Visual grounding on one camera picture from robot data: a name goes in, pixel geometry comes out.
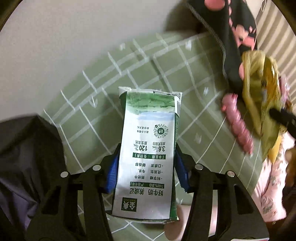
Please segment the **silver screw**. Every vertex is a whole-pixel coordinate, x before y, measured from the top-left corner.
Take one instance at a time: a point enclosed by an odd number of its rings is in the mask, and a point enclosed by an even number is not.
[[[203,165],[201,165],[201,164],[196,164],[196,165],[195,165],[195,169],[196,169],[196,170],[202,170],[202,169],[203,169]]]
[[[227,175],[230,176],[230,177],[234,177],[235,176],[235,173],[233,171],[228,171],[227,172]]]
[[[93,170],[94,171],[99,171],[99,170],[101,170],[101,166],[100,165],[94,165]]]
[[[62,172],[62,173],[61,173],[61,177],[62,177],[62,178],[67,177],[68,175],[69,175],[68,172]]]

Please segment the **striped curtain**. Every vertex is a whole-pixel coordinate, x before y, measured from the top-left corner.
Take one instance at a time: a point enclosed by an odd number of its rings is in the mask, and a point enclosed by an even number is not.
[[[258,49],[272,56],[290,84],[291,101],[296,105],[296,36],[277,6],[267,0],[257,18]]]

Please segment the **yellow object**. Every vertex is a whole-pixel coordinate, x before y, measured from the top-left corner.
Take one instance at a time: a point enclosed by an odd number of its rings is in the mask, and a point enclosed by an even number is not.
[[[247,51],[242,55],[244,65],[244,83],[242,97],[252,117],[254,129],[261,137],[263,160],[267,157],[278,139],[285,132],[269,116],[269,110],[284,107],[281,102],[279,72],[276,62],[266,57],[262,51]],[[277,156],[278,149],[273,150]]]
[[[272,164],[276,161],[276,157],[279,153],[279,146],[281,144],[281,135],[278,136],[275,145],[268,151],[268,158]]]

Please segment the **black and pink fabric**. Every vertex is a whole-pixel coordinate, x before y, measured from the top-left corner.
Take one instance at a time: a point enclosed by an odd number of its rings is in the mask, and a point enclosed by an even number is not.
[[[244,0],[188,0],[187,7],[214,36],[223,52],[223,73],[232,91],[242,94],[241,55],[257,49],[256,21]]]

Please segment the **white and green carton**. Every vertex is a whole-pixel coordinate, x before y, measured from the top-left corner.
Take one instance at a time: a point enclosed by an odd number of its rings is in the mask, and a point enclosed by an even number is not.
[[[182,93],[119,87],[119,96],[124,125],[112,215],[175,221],[173,158]]]

